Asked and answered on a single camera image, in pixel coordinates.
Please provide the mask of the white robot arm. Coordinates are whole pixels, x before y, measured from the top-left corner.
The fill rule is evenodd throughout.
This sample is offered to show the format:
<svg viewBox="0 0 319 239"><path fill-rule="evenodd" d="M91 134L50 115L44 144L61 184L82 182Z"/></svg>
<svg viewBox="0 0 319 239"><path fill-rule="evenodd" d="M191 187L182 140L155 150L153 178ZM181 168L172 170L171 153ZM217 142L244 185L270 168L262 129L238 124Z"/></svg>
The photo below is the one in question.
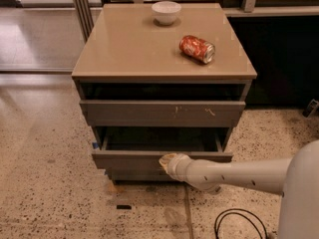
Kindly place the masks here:
<svg viewBox="0 0 319 239"><path fill-rule="evenodd" d="M159 164L172 179L211 191L227 184L281 197L278 239L319 239L319 141L283 159L219 163L170 153Z"/></svg>

